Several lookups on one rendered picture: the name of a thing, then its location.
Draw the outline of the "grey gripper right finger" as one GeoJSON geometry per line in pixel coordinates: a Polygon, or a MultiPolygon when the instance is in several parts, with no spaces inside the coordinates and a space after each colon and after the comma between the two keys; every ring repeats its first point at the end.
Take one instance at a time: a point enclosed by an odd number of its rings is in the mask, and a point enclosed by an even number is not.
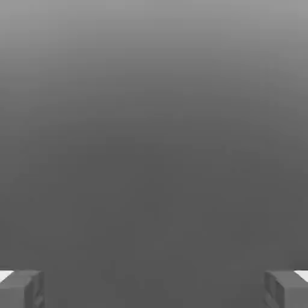
{"type": "Polygon", "coordinates": [[[263,308],[308,308],[308,270],[265,271],[263,308]]]}

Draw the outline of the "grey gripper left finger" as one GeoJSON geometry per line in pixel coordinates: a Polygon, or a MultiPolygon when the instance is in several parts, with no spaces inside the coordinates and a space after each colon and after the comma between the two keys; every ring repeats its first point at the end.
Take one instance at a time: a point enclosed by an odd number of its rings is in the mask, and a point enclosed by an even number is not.
{"type": "Polygon", "coordinates": [[[0,308],[45,308],[44,272],[0,270],[0,308]]]}

